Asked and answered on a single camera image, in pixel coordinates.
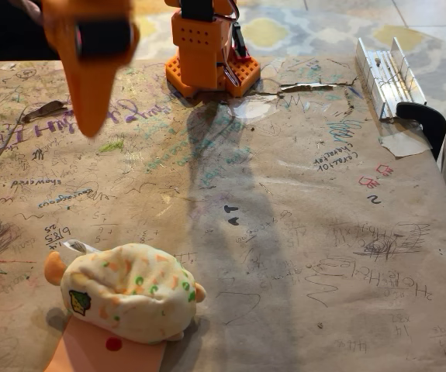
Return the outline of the person's hand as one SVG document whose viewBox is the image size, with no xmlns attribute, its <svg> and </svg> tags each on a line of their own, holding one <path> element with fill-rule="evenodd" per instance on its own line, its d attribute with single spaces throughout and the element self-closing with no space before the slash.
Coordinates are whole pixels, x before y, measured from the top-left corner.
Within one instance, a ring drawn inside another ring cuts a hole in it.
<svg viewBox="0 0 446 372">
<path fill-rule="evenodd" d="M 22 10 L 38 25 L 43 24 L 43 14 L 40 6 L 31 0 L 21 0 L 20 7 Z"/>
</svg>

